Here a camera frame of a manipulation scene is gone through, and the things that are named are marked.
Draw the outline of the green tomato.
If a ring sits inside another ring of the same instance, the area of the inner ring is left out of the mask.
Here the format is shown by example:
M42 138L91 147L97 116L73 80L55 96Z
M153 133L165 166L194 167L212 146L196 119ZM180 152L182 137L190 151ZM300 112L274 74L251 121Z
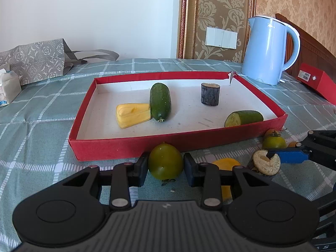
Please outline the green tomato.
M280 135L268 135L264 137L262 149L282 149L286 148L286 141Z
M148 169L158 180L175 179L183 171L182 154L170 144L159 144L149 155Z

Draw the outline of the cut green cucumber half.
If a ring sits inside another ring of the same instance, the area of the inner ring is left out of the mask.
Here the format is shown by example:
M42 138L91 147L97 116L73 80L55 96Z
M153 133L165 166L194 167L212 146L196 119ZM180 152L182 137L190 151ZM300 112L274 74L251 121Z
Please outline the cut green cucumber half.
M240 110L232 112L224 122L224 127L241 126L256 122L262 122L264 117L258 111Z

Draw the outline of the sugarcane piece flat top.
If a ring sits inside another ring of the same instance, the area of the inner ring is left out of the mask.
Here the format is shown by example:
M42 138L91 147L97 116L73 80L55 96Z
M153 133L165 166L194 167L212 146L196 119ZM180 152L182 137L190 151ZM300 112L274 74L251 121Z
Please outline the sugarcane piece flat top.
M220 85L201 83L201 103L208 106L219 104Z

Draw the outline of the whole-end green cucumber half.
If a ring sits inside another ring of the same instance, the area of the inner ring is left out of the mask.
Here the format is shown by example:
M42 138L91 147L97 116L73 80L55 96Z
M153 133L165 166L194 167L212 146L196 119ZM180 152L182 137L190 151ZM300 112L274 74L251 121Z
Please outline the whole-end green cucumber half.
M150 90L151 117L158 122L167 120L171 113L169 88L163 83L155 83Z

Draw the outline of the red shallow cardboard tray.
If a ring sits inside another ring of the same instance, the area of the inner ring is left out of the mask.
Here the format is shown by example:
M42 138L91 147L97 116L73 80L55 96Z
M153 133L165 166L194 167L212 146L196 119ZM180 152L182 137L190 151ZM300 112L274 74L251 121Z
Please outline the red shallow cardboard tray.
M149 101L155 83L165 84L171 95L171 113L162 123L151 119L122 129L116 120L120 104ZM201 83L221 86L219 104L201 103ZM232 113L260 112L264 120L224 127ZM220 146L281 130L287 114L273 100L236 73L190 71L150 72L105 76L93 80L78 110L69 143L79 161L138 157L161 143L179 151Z

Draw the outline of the red cardboard box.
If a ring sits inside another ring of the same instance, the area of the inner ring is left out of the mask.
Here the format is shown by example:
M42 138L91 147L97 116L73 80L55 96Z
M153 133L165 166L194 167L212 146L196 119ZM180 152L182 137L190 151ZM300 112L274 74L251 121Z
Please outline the red cardboard box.
M302 63L299 67L296 79L314 89L324 99L336 104L336 85L326 72Z

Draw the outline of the brown wooden headboard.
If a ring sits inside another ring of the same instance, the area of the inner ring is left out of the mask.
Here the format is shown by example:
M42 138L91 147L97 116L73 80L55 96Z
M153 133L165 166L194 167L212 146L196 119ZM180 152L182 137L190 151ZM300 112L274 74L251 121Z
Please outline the brown wooden headboard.
M319 41L309 35L301 27L289 21L280 13L276 13L276 19L290 24L299 32L301 40L301 48L296 62L286 70L286 72L297 77L299 67L302 63L306 63L312 67L318 68L326 72L335 82L335 56L327 50Z

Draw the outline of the light blue electric kettle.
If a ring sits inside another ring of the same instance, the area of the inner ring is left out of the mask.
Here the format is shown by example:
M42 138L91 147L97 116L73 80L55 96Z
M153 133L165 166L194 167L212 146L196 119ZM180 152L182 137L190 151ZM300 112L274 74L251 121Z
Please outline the light blue electric kettle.
M248 19L251 29L242 74L258 82L277 85L282 73L298 58L301 41L298 31L288 23L264 15ZM285 61L286 39L293 39L293 53Z

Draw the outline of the grey patterned paper bag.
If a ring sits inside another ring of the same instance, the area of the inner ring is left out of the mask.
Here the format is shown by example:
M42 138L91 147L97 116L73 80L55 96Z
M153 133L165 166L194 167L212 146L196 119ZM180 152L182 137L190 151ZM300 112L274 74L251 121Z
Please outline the grey patterned paper bag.
M92 56L76 57L63 38L20 45L1 52L1 65L8 65L21 85L65 75L72 67L87 64L90 59L115 62L119 54L110 50L92 50Z

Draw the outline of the cat print tissue pack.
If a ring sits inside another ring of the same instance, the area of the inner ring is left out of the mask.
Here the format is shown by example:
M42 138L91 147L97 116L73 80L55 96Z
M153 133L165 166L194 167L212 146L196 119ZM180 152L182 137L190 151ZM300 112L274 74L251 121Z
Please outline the cat print tissue pack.
M0 82L0 107L9 105L21 93L21 84L14 71L7 72L1 69Z

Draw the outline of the white wall switch panel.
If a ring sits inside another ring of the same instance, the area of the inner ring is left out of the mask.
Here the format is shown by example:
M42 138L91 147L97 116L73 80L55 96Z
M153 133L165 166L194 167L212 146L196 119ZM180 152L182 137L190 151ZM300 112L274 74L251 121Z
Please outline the white wall switch panel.
M207 27L206 46L220 47L226 49L236 49L238 33L224 29Z

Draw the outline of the gold ornate wall frame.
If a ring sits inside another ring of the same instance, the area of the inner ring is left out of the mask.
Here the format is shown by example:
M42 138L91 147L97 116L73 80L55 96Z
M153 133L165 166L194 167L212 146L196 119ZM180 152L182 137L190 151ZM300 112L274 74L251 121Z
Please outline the gold ornate wall frame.
M241 63L248 38L248 18L256 13L256 0L179 0L177 58L214 59ZM236 32L237 47L206 45L206 29Z

